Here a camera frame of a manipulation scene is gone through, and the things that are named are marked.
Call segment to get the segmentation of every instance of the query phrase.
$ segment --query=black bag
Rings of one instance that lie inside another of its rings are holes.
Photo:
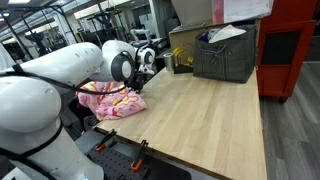
[[[256,65],[255,25],[236,26],[247,32],[215,43],[205,42],[208,32],[196,37],[193,76],[246,83]]]

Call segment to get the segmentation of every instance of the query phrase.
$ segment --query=wooden table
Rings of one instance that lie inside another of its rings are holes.
[[[236,84],[164,69],[141,96],[147,110],[98,128],[137,143],[146,139],[155,151],[218,178],[266,179],[255,72]]]

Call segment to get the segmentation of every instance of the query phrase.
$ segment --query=red tool cabinet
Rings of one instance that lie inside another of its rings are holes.
[[[258,87],[261,96],[286,102],[293,93],[316,25],[317,0],[275,0],[272,15],[261,21]]]

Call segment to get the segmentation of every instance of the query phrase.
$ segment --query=cable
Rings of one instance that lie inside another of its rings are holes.
[[[70,89],[72,91],[77,91],[77,92],[80,92],[80,93],[92,94],[92,95],[114,94],[114,93],[117,93],[117,92],[120,92],[120,91],[126,89],[128,87],[128,84],[130,84],[132,82],[133,77],[134,77],[134,73],[135,73],[135,65],[133,64],[134,61],[133,61],[132,57],[129,55],[129,53],[127,51],[122,51],[121,54],[124,55],[130,61],[130,64],[131,64],[131,67],[132,67],[131,77],[130,77],[128,83],[124,87],[122,87],[122,88],[120,88],[118,90],[115,90],[115,91],[111,91],[111,92],[89,91],[89,90],[77,88],[75,85],[69,85],[69,84],[66,84],[66,83],[63,83],[63,82],[60,82],[60,81],[57,81],[57,80],[54,80],[54,79],[51,79],[51,78],[48,78],[48,77],[44,77],[44,76],[41,76],[41,75],[37,75],[37,74],[34,74],[34,73],[30,73],[30,72],[14,72],[14,71],[13,72],[5,72],[5,74],[0,74],[0,78],[1,77],[9,77],[9,76],[34,77],[34,78],[39,78],[41,80],[44,80],[44,81],[46,81],[46,82],[48,82],[50,84],[62,87],[64,89]]]
[[[8,157],[9,159],[13,161],[19,161],[20,163],[28,166],[29,168],[33,169],[34,171],[39,172],[44,177],[47,177],[49,180],[57,180],[55,177],[52,176],[50,172],[46,172],[44,169],[42,169],[39,165],[28,159],[29,156],[39,152],[40,150],[44,149],[45,147],[49,146],[54,140],[58,138],[62,131],[62,122],[60,122],[59,128],[57,132],[45,143],[41,144],[40,146],[33,148],[29,151],[26,151],[22,154],[17,154],[12,151],[0,148],[0,154]]]

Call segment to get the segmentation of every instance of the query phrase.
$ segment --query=cardboard box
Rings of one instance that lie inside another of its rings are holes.
[[[190,30],[184,30],[184,31],[171,31],[169,33],[171,49],[172,49],[172,51],[175,48],[183,49],[183,53],[181,54],[181,62],[187,63],[188,57],[193,57],[196,36],[198,36],[200,33],[203,33],[207,30],[210,30],[213,28],[223,28],[227,25],[229,25],[229,24],[213,25],[212,22],[207,22],[203,27],[190,29]],[[256,25],[257,25],[257,30],[258,30],[257,31],[257,42],[258,42],[260,20],[256,20]]]

